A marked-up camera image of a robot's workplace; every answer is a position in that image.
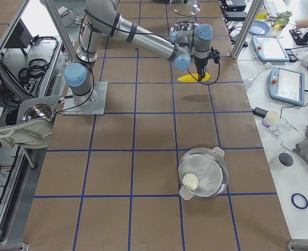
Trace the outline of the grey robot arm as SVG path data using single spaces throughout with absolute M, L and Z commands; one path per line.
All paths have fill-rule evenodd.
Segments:
M 92 99 L 94 84 L 90 82 L 91 64 L 97 59 L 97 46 L 102 35 L 117 37 L 127 43 L 140 46 L 173 63 L 175 69 L 186 71 L 195 63 L 196 81 L 206 76 L 208 60 L 214 58 L 211 48 L 212 26 L 198 24 L 194 29 L 173 31 L 169 39 L 152 33 L 125 19 L 117 10 L 119 1 L 87 1 L 85 13 L 87 25 L 81 45 L 77 48 L 77 62 L 67 66 L 64 78 L 76 102 Z

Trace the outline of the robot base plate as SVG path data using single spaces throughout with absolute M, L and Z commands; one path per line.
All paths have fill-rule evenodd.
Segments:
M 104 115 L 107 90 L 107 82 L 95 82 L 93 93 L 76 96 L 69 87 L 67 95 L 72 97 L 64 101 L 62 114 L 65 116 Z

